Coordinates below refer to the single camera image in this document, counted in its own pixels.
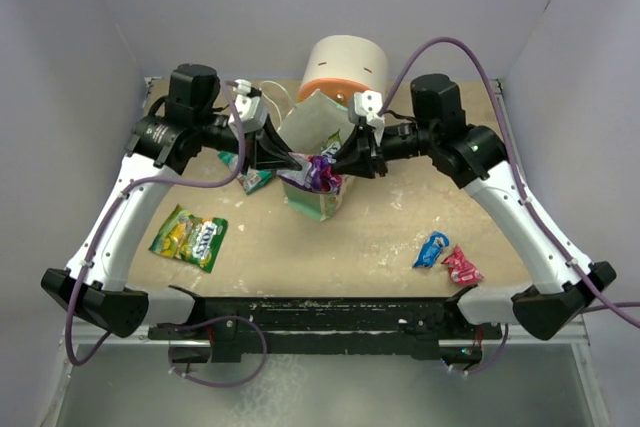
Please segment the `green Foxs candy bag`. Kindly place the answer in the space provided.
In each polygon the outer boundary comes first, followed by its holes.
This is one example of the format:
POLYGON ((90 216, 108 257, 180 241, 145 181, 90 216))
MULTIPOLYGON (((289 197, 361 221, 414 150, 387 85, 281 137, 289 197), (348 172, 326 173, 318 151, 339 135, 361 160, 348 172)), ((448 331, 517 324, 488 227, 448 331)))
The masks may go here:
POLYGON ((343 145, 340 131, 331 134, 321 147, 320 154, 325 157, 334 158, 343 145))

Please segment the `purple berry candy bag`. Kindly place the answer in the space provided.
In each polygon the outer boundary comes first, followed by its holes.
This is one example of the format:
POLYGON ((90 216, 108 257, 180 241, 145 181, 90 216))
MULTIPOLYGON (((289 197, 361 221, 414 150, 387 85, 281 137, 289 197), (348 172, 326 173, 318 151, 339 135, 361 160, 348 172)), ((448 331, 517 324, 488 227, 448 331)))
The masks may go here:
POLYGON ((276 175, 300 190, 314 194, 338 194, 343 185, 340 175, 333 172, 335 159, 321 154, 292 153, 302 165, 301 171, 277 170, 276 175))

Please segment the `green Fresh paper bag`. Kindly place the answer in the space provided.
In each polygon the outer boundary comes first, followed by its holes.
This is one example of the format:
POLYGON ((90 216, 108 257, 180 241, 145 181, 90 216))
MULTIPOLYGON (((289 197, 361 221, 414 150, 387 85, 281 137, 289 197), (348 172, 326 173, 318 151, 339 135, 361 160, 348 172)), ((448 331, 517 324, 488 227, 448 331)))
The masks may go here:
POLYGON ((333 171, 335 154, 352 130, 347 109, 319 89, 284 116, 277 133, 301 165, 276 172, 291 208, 317 221, 335 215, 352 183, 350 176, 333 171))

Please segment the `small blue snack packet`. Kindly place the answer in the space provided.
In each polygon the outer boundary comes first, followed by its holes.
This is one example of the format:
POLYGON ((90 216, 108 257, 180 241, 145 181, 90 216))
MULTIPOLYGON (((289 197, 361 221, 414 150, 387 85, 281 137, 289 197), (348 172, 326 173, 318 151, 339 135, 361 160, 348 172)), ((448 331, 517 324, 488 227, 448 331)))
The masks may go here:
POLYGON ((414 261, 413 268, 431 268, 433 267, 442 252, 450 245, 450 240, 447 235, 442 232, 432 232, 424 241, 416 260, 414 261))

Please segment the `small red snack packet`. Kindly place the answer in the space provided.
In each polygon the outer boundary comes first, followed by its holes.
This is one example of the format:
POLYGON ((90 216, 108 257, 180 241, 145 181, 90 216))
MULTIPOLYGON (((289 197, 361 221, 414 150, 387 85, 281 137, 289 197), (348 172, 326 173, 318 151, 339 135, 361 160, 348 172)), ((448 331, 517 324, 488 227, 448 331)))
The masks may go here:
POLYGON ((450 280, 456 285, 476 285, 484 280, 479 269, 467 259, 458 245, 441 261, 441 264, 446 267, 450 280))

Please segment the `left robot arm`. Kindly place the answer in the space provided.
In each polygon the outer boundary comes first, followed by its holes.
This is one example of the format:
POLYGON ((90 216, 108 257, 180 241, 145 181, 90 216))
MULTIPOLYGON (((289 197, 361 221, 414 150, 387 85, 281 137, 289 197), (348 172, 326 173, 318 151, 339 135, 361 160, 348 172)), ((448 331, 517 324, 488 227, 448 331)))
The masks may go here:
POLYGON ((175 186, 206 187, 181 175, 202 149, 232 152, 241 170, 298 170, 279 137, 260 91, 238 79, 222 82, 212 67, 181 64, 167 95, 133 127, 113 189, 78 251, 62 269, 48 269, 42 288, 75 318, 119 337, 144 323, 166 324, 184 339, 202 334, 204 312, 194 295, 129 284, 138 246, 160 203, 175 186))

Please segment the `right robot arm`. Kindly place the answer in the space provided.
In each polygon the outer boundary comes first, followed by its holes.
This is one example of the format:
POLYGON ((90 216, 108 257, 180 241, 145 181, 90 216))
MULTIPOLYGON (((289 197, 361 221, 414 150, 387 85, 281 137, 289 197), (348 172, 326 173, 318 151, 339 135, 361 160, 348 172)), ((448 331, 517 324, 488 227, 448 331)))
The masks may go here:
POLYGON ((522 287, 463 289, 445 313, 446 330, 467 338, 480 324, 515 323, 551 339, 615 280, 614 268, 592 261, 561 231, 509 163, 505 139, 467 122, 460 89, 447 75, 415 78, 410 94, 414 119, 394 126, 384 123, 380 93, 352 96, 354 129, 336 155, 335 172, 373 179, 387 174, 390 161, 429 157, 489 215, 531 278, 522 287))

